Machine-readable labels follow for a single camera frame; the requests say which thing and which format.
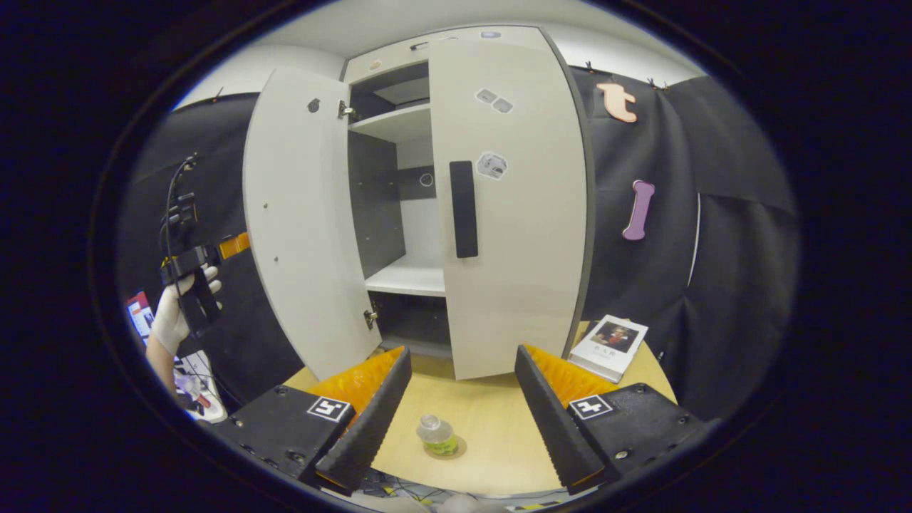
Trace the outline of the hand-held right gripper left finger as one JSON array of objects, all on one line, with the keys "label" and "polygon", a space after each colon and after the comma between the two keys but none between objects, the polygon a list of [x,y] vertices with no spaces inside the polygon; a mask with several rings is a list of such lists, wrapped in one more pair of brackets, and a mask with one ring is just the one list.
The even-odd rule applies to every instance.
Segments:
[{"label": "hand-held right gripper left finger", "polygon": [[394,348],[305,390],[278,385],[212,432],[291,480],[349,496],[371,470],[412,376],[410,351]]}]

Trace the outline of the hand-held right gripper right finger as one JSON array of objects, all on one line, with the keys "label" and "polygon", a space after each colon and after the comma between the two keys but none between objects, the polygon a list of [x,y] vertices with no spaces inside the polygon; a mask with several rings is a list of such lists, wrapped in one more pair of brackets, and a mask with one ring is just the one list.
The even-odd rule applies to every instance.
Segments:
[{"label": "hand-held right gripper right finger", "polygon": [[720,428],[647,383],[619,387],[531,345],[518,347],[514,373],[569,494],[655,477]]}]

